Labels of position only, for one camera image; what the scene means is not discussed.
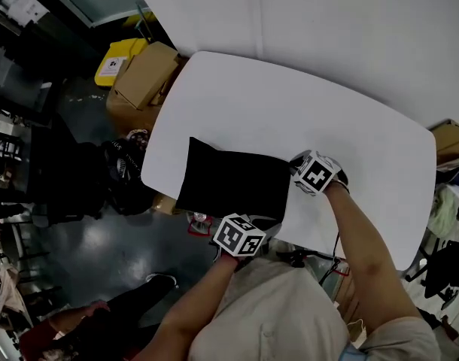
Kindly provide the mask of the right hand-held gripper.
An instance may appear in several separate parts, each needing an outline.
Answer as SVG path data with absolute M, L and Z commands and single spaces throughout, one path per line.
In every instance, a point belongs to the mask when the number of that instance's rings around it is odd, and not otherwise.
M 342 166 L 316 150 L 303 151 L 289 162 L 289 166 L 295 185 L 311 196 L 322 193 L 331 183 L 338 183 L 349 191 L 348 177 Z

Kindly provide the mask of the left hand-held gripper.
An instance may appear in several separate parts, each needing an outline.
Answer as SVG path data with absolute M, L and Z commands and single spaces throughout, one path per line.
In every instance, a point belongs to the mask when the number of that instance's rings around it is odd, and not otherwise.
M 212 245 L 216 248 L 213 262 L 222 254 L 236 260 L 252 258 L 260 248 L 275 237 L 281 223 L 274 218 L 248 214 L 230 214 L 213 218 Z

